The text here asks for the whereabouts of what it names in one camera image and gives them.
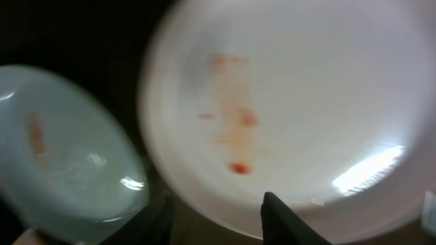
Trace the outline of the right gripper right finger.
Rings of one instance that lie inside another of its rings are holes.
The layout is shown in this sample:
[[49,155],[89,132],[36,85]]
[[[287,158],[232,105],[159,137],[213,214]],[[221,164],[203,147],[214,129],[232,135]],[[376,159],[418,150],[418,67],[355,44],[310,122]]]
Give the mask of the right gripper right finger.
[[264,194],[260,214],[263,245],[332,245],[272,192]]

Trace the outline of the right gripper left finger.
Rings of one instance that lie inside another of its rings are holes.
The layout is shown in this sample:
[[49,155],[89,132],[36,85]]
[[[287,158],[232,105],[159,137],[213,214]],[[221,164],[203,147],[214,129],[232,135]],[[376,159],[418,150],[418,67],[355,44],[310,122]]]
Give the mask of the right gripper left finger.
[[169,245],[173,220],[174,199],[162,195],[100,245]]

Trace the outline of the white bluish plate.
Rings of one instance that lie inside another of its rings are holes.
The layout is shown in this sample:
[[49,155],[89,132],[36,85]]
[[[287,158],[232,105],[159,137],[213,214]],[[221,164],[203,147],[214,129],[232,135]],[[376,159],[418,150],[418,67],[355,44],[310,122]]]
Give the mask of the white bluish plate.
[[51,71],[1,68],[1,200],[54,238],[98,244],[149,202],[134,145],[90,94]]

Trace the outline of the white pinkish plate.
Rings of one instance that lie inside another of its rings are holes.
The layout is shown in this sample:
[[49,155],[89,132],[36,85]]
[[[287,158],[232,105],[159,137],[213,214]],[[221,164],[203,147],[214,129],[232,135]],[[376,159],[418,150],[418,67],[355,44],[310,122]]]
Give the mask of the white pinkish plate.
[[138,119],[195,211],[262,237],[274,193],[333,244],[416,220],[435,187],[434,1],[179,1]]

